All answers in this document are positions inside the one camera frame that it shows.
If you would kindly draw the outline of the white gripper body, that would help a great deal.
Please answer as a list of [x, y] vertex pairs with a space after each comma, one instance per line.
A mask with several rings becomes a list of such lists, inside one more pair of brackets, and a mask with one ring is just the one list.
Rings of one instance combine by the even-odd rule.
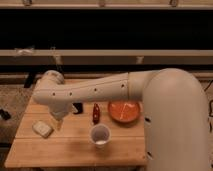
[[50, 114], [58, 121], [62, 120], [74, 110], [75, 107], [72, 103], [57, 103], [49, 106]]

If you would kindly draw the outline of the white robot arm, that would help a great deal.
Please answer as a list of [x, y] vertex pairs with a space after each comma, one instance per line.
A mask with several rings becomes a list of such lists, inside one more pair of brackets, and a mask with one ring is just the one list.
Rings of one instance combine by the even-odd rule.
[[140, 101], [147, 171], [211, 171], [208, 99], [189, 72], [167, 68], [66, 84], [61, 73], [49, 70], [37, 82], [33, 99], [58, 120], [72, 103]]

